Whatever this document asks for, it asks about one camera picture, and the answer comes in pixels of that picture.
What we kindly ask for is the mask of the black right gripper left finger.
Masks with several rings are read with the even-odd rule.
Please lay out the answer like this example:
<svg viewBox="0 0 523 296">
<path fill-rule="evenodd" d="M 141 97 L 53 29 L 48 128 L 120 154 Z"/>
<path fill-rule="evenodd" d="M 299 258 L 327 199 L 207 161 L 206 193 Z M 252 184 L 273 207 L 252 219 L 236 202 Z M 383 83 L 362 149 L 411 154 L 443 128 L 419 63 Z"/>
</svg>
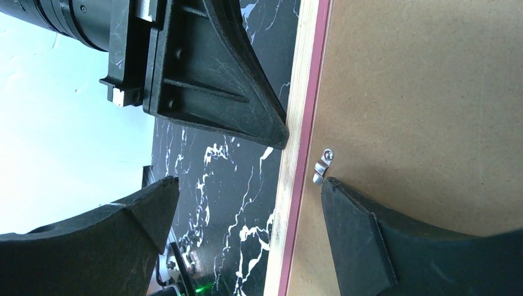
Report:
<svg viewBox="0 0 523 296">
<path fill-rule="evenodd" d="M 26 234 L 1 236 L 2 295 L 145 295 L 179 199 L 168 176 Z"/>
</svg>

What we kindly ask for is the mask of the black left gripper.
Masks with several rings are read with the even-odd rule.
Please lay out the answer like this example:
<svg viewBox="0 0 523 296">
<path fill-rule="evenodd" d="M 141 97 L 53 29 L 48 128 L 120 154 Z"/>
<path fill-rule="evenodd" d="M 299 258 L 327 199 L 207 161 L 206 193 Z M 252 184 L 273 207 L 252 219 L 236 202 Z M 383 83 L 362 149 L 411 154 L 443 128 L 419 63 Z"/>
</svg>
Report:
<svg viewBox="0 0 523 296">
<path fill-rule="evenodd" d="M 165 1 L 9 1 L 8 14 L 109 55 L 107 98 L 119 107 L 147 100 L 150 34 Z"/>
</svg>

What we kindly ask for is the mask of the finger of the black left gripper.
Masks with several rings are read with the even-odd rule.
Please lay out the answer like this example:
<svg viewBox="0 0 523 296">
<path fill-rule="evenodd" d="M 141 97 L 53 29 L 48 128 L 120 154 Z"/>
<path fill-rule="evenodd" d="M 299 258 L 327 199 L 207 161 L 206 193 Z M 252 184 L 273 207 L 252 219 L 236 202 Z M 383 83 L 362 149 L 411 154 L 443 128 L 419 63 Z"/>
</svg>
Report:
<svg viewBox="0 0 523 296">
<path fill-rule="evenodd" d="M 142 107 L 178 125 L 285 148 L 286 112 L 238 1 L 167 1 L 151 30 Z"/>
</svg>

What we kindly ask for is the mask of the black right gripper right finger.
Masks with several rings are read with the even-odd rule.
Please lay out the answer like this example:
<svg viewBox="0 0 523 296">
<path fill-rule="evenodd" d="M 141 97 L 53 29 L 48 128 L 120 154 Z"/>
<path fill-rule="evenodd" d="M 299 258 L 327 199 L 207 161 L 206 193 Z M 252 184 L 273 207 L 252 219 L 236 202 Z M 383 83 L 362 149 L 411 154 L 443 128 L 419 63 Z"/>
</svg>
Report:
<svg viewBox="0 0 523 296">
<path fill-rule="evenodd" d="M 473 236 L 385 207 L 329 177 L 321 187 L 342 295 L 521 295 L 522 231 Z"/>
</svg>

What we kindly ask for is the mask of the brown cardboard backing board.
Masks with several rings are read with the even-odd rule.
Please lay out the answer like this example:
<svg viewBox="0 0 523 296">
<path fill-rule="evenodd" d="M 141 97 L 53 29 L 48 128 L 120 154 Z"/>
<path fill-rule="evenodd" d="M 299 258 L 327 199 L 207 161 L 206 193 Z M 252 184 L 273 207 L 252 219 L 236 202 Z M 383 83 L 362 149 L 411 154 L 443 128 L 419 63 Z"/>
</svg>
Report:
<svg viewBox="0 0 523 296">
<path fill-rule="evenodd" d="M 338 295 L 313 183 L 441 228 L 522 227 L 522 2 L 332 1 L 287 295 Z"/>
</svg>

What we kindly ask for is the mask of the pink wooden picture frame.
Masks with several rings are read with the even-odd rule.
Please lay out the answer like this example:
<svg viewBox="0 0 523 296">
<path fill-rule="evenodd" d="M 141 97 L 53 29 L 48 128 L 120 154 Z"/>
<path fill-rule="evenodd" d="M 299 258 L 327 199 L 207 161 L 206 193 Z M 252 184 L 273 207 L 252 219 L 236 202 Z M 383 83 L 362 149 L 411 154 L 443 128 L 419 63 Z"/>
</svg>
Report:
<svg viewBox="0 0 523 296">
<path fill-rule="evenodd" d="M 279 166 L 264 295 L 287 291 L 331 7 L 332 1 L 300 3 L 287 105 L 290 136 Z"/>
</svg>

